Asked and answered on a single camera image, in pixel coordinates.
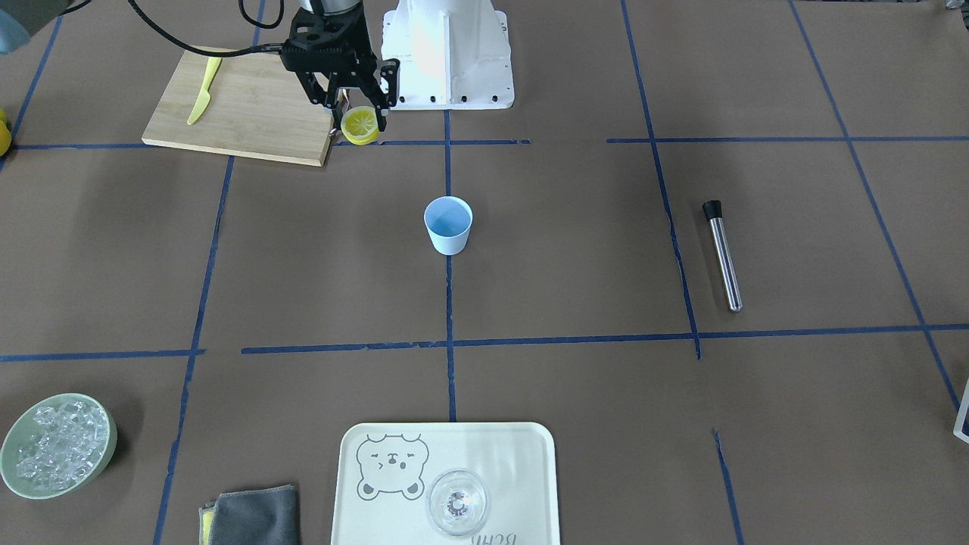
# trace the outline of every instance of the bear illustration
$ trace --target bear illustration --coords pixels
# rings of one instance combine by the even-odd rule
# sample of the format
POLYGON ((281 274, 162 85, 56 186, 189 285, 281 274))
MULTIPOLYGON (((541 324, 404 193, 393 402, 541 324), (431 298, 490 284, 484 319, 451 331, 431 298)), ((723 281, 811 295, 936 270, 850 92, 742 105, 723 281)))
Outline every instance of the bear illustration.
POLYGON ((407 499, 423 494, 421 473, 427 462, 427 444, 418 435, 408 439, 403 435, 367 436, 357 449, 360 482, 357 494, 371 500, 381 492, 400 492, 407 499))

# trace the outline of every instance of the towel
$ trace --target towel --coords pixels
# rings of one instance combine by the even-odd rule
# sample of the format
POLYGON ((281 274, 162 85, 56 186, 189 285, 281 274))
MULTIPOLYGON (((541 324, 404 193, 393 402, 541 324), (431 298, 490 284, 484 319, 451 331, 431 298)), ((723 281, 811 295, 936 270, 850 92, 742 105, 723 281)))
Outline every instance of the towel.
POLYGON ((220 494, 199 509, 199 545, 298 545, 297 489, 220 494))

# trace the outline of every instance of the lemon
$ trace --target lemon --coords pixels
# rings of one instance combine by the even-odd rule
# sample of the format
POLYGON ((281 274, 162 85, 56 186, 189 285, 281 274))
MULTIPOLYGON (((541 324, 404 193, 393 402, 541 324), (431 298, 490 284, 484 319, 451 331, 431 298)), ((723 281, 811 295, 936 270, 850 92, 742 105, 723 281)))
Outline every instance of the lemon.
POLYGON ((351 143, 366 145, 377 140, 377 112, 371 106, 357 106, 343 114, 340 130, 351 143))
POLYGON ((10 149, 11 139, 10 129, 7 128, 7 114, 0 110, 0 156, 3 156, 10 149))

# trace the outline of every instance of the wooden cutting board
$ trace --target wooden cutting board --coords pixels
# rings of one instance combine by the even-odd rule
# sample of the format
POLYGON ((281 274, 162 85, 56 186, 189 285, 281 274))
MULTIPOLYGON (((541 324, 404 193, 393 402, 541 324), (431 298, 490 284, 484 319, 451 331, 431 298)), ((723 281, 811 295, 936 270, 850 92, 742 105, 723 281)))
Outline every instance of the wooden cutting board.
MULTIPOLYGON (((278 55, 223 59, 202 117, 187 123, 207 57, 185 51, 141 135, 146 144, 322 167, 333 117, 312 105, 278 55)), ((326 80, 321 78, 321 85, 326 80)))

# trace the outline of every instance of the black cable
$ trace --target black cable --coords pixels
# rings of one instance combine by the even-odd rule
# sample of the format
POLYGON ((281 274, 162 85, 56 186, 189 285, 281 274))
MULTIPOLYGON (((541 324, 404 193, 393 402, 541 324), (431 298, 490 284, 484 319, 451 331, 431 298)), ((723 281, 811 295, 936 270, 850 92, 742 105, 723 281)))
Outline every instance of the black cable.
POLYGON ((84 6, 86 6, 86 5, 90 4, 90 3, 91 3, 91 0, 83 0, 80 4, 77 4, 76 6, 71 6, 70 8, 68 8, 68 9, 64 10, 63 12, 61 12, 61 15, 62 16, 65 16, 67 14, 72 14, 73 12, 76 12, 77 10, 83 8, 84 6))
POLYGON ((258 26, 260 28, 276 28, 279 23, 283 21, 283 0, 279 0, 279 16, 272 23, 266 24, 264 22, 259 22, 254 18, 250 17, 249 14, 245 13, 245 6, 242 4, 243 0, 239 0, 239 12, 242 14, 242 18, 246 20, 249 24, 258 26))
POLYGON ((220 58, 238 57, 241 55, 247 55, 249 53, 278 52, 283 47, 282 44, 262 44, 259 46, 252 46, 251 48, 236 49, 232 51, 207 51, 205 49, 194 48, 182 42, 181 40, 175 38, 175 36, 166 32, 164 28, 158 26, 158 24, 155 23, 155 21, 151 20, 151 17, 146 15, 145 12, 141 10, 141 7, 138 5, 138 2, 136 2, 135 0, 128 0, 128 4, 131 5, 132 9, 135 10, 135 13, 138 14, 138 16, 141 17, 141 20, 143 20, 145 24, 150 26, 152 30, 161 34, 163 38, 165 38, 169 42, 172 42, 176 46, 179 46, 180 48, 183 48, 186 51, 191 51, 196 55, 204 55, 206 57, 220 57, 220 58))

